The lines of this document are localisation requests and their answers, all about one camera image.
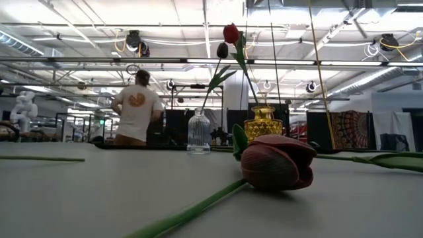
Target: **table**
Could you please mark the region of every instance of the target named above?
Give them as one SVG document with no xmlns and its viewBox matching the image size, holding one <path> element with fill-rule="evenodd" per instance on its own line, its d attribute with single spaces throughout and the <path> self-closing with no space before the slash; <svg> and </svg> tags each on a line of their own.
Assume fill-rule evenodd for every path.
<svg viewBox="0 0 423 238">
<path fill-rule="evenodd" d="M 0 143 L 0 237 L 122 237 L 242 177 L 230 153 L 102 150 L 87 143 Z M 423 237 L 423 175 L 315 159 L 309 188 L 247 187 L 163 237 Z"/>
</svg>

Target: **white robot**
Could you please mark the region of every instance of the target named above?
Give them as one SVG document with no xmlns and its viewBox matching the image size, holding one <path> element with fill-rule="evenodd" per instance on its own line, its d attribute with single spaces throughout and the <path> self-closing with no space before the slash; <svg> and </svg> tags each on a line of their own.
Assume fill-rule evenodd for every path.
<svg viewBox="0 0 423 238">
<path fill-rule="evenodd" d="M 11 123 L 19 124 L 20 132 L 29 132 L 31 118 L 38 115 L 37 105 L 32 103 L 35 93 L 23 91 L 16 98 L 16 105 L 11 112 Z"/>
</svg>

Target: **red flower bud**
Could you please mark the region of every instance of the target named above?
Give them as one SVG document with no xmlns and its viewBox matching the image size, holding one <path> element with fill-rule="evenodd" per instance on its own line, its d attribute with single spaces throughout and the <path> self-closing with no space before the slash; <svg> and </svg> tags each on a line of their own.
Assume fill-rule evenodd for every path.
<svg viewBox="0 0 423 238">
<path fill-rule="evenodd" d="M 257 189 L 296 190 L 310 186 L 310 164 L 316 151 L 308 144 L 279 135 L 259 136 L 244 150 L 244 178 Z"/>
<path fill-rule="evenodd" d="M 227 43 L 234 44 L 239 38 L 237 26 L 233 23 L 225 26 L 223 29 L 223 37 Z"/>
</svg>

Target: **patterned tapestry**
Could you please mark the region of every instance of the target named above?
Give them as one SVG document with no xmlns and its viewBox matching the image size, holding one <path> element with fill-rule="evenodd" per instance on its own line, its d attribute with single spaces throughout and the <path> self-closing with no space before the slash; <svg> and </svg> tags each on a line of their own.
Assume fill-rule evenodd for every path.
<svg viewBox="0 0 423 238">
<path fill-rule="evenodd" d="M 331 112 L 335 149 L 367 148 L 367 113 L 349 110 Z"/>
</svg>

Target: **white cloth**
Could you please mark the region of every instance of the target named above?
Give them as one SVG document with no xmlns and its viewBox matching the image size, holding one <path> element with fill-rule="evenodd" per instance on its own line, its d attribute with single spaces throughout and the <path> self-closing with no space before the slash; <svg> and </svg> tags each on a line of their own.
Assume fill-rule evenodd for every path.
<svg viewBox="0 0 423 238">
<path fill-rule="evenodd" d="M 409 112 L 374 112 L 375 137 L 377 149 L 381 149 L 381 134 L 398 134 L 407 138 L 410 152 L 416 151 Z"/>
<path fill-rule="evenodd" d="M 141 85 L 126 87 L 116 96 L 122 104 L 117 134 L 146 141 L 151 113 L 163 111 L 159 95 Z"/>
</svg>

